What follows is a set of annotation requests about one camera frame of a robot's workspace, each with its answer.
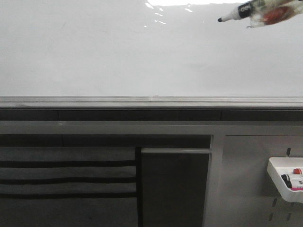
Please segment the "black capped marker upper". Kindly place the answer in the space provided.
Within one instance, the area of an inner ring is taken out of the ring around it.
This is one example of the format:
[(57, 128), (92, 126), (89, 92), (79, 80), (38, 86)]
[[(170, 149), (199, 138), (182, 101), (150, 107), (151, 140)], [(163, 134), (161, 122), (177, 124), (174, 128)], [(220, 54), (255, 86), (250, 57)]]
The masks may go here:
[(281, 178), (284, 181), (302, 181), (303, 180), (303, 175), (284, 174), (284, 175), (281, 175)]

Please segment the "pink marker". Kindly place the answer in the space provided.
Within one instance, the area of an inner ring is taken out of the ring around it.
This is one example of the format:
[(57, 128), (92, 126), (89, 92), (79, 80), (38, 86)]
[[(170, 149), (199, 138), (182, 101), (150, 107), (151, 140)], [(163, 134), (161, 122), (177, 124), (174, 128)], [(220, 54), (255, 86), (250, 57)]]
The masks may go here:
[(303, 187), (291, 188), (292, 191), (303, 191)]

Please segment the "red capped marker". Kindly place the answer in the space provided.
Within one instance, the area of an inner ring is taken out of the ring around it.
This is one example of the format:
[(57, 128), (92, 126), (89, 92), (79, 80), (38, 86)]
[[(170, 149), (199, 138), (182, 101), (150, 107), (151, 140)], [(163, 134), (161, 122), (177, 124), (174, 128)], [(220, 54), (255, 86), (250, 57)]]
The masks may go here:
[(302, 175), (303, 174), (303, 170), (301, 168), (295, 168), (293, 170), (293, 174), (294, 175)]

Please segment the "grey black striped fabric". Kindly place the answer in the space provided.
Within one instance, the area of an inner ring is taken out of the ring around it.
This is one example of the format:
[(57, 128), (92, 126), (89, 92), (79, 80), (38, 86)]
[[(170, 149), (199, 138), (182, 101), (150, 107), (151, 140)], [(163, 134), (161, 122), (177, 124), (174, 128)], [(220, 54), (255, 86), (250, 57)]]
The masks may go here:
[(3, 227), (136, 227), (134, 148), (2, 147)]

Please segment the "black white whiteboard marker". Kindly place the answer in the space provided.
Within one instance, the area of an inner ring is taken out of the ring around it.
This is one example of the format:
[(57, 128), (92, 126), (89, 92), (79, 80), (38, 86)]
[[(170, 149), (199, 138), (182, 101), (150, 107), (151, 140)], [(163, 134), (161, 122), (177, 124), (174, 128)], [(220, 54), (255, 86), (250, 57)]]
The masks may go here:
[(302, 12), (301, 0), (249, 0), (218, 18), (218, 22), (250, 18), (249, 27), (256, 28), (286, 21)]

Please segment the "grey pegboard panel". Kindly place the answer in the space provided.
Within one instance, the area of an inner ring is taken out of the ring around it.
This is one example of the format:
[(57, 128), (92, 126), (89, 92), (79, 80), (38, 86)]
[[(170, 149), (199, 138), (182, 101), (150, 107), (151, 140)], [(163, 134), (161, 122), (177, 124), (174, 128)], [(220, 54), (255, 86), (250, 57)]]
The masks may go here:
[(303, 206), (282, 199), (267, 173), (270, 157), (302, 157), (301, 136), (226, 136), (213, 227), (301, 227)]

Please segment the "white glossy whiteboard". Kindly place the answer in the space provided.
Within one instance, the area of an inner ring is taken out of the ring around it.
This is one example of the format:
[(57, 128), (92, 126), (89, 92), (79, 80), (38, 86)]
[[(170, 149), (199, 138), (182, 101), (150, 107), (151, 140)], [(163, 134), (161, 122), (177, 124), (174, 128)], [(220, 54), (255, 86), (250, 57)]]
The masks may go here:
[(303, 17), (239, 0), (3, 0), (1, 107), (301, 109)]

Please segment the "white plastic marker tray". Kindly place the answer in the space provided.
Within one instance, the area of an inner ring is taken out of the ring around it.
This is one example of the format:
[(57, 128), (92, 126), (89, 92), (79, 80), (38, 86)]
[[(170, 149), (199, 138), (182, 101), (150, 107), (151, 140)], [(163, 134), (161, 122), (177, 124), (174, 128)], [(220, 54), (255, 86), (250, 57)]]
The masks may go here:
[(301, 157), (271, 157), (268, 162), (267, 172), (285, 201), (302, 203), (303, 192), (292, 191), (281, 178), (281, 175), (293, 174), (295, 168), (303, 169), (303, 159)]

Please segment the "black capped marker lower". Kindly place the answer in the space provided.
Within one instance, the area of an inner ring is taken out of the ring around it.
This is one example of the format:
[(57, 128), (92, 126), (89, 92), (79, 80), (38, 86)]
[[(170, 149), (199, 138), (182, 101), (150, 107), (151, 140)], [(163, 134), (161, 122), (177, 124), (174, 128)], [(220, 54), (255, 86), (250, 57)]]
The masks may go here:
[(303, 182), (300, 180), (285, 181), (285, 184), (290, 189), (302, 189), (303, 188)]

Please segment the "black capped marker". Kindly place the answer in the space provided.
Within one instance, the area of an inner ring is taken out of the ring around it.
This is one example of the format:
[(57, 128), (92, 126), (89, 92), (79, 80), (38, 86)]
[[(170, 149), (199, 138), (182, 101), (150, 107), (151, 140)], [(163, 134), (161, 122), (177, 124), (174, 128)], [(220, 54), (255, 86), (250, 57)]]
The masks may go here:
[(303, 188), (303, 182), (300, 180), (285, 181), (285, 184), (290, 189), (302, 189)]
[(284, 175), (281, 175), (281, 178), (284, 181), (302, 181), (303, 180), (303, 175), (284, 174)]

